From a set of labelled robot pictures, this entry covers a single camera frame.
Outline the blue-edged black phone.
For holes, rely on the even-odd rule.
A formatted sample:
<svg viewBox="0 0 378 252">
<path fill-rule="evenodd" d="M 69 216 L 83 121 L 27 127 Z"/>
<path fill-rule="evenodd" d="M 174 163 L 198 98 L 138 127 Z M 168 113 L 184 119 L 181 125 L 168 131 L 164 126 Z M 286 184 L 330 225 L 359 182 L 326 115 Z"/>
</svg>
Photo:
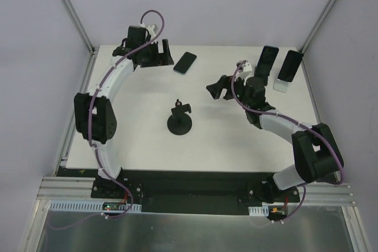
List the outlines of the blue-edged black phone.
<svg viewBox="0 0 378 252">
<path fill-rule="evenodd" d="M 278 55 L 279 48 L 265 45 L 262 49 L 262 53 L 259 57 L 256 69 L 256 77 L 269 77 L 273 64 Z"/>
<path fill-rule="evenodd" d="M 178 74 L 185 75 L 196 59 L 197 56 L 195 54 L 185 52 L 176 63 L 173 70 Z"/>
</svg>

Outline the silver phone stand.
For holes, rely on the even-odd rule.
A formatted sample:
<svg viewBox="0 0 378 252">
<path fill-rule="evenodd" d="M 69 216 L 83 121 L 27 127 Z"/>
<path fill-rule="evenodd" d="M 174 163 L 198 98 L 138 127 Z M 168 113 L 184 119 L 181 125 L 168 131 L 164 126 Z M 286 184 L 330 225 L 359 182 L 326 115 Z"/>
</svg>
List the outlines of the silver phone stand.
<svg viewBox="0 0 378 252">
<path fill-rule="evenodd" d="M 291 82 L 283 81 L 279 78 L 276 78 L 273 84 L 273 89 L 281 93 L 286 93 L 290 86 Z"/>
</svg>

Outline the black round-base phone stand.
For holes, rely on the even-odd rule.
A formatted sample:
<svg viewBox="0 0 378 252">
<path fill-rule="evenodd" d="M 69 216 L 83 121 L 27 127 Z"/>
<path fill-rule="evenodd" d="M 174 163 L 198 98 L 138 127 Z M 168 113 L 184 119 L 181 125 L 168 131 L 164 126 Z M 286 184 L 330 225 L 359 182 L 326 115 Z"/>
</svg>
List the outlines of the black round-base phone stand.
<svg viewBox="0 0 378 252">
<path fill-rule="evenodd" d="M 190 104 L 183 104 L 179 99 L 175 102 L 175 107 L 171 109 L 171 115 L 167 120 L 168 130 L 177 136 L 187 134 L 193 125 Z"/>
</svg>

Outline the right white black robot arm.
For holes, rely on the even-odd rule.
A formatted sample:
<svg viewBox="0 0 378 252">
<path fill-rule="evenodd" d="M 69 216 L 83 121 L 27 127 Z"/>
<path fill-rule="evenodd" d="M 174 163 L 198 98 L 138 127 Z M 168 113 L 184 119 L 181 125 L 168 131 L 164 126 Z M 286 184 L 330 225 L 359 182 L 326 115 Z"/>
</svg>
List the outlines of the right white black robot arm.
<svg viewBox="0 0 378 252">
<path fill-rule="evenodd" d="M 221 76 L 206 87 L 214 100 L 235 99 L 245 110 L 247 120 L 258 129 L 276 134 L 292 145 L 294 164 L 268 177 L 255 190 L 262 202 L 273 203 L 299 185 L 326 180 L 341 171 L 344 161 L 331 129 L 325 123 L 305 125 L 287 117 L 266 101 L 265 84 L 259 77 L 248 79 Z"/>
</svg>

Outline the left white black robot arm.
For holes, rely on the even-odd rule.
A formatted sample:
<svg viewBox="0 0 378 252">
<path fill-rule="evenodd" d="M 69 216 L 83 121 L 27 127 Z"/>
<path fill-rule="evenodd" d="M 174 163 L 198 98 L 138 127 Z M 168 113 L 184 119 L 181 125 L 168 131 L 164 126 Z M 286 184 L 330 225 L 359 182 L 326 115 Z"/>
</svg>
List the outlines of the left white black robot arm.
<svg viewBox="0 0 378 252">
<path fill-rule="evenodd" d="M 158 48 L 157 36 L 161 30 L 156 25 L 128 28 L 127 37 L 112 53 L 110 63 L 102 78 L 87 92 L 74 97 L 76 130 L 91 147 L 100 178 L 108 180 L 104 190 L 111 198 L 119 198 L 125 184 L 118 180 L 121 164 L 115 135 L 118 127 L 112 103 L 120 87 L 137 67 L 172 65 L 168 40 Z"/>
</svg>

